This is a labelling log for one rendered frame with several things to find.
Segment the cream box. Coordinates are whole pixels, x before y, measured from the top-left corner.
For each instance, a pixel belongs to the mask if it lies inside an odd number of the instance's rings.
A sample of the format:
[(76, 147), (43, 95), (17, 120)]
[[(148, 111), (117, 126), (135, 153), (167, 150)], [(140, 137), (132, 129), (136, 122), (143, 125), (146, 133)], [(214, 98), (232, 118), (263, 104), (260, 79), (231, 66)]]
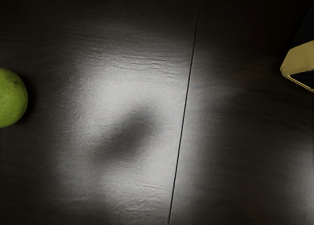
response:
[(314, 2), (280, 67), (281, 74), (314, 93)]

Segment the green round fruit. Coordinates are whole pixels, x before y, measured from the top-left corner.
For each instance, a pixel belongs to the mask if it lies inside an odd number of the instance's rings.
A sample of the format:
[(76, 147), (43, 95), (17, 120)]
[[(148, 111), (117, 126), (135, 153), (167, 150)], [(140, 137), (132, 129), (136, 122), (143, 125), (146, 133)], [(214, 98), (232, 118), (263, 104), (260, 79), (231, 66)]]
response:
[(0, 68), (0, 128), (19, 121), (27, 105), (28, 93), (24, 82), (13, 71)]

